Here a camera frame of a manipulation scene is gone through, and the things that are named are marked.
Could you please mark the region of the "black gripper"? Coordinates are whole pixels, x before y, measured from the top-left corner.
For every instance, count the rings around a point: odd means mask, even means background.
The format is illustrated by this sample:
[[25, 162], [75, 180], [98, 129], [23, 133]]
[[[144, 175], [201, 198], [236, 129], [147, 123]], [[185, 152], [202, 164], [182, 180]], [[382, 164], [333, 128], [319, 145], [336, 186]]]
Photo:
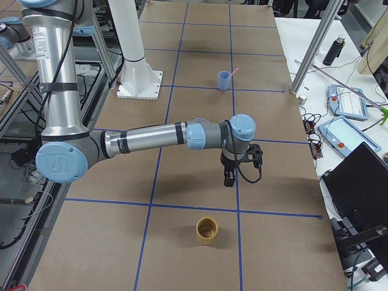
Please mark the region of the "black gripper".
[[224, 186], [233, 187], [235, 183], [235, 169], [239, 166], [239, 161], [221, 157], [221, 164], [224, 166]]

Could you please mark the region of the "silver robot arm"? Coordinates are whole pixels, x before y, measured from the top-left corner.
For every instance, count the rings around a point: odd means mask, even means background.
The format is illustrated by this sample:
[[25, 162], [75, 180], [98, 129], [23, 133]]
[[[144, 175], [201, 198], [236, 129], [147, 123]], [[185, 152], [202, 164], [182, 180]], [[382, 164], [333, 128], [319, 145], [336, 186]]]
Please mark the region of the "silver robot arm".
[[11, 50], [14, 46], [24, 56], [28, 56], [35, 51], [32, 37], [22, 21], [15, 16], [2, 18], [1, 47], [4, 50]]
[[91, 36], [91, 1], [22, 1], [22, 20], [33, 32], [45, 119], [42, 146], [35, 162], [47, 179], [67, 184], [91, 166], [118, 154], [186, 144], [195, 150], [221, 149], [224, 185], [231, 187], [242, 163], [262, 167], [262, 150], [254, 144], [255, 121], [239, 114], [210, 123], [205, 119], [154, 125], [121, 132], [90, 131], [81, 119], [72, 37]]

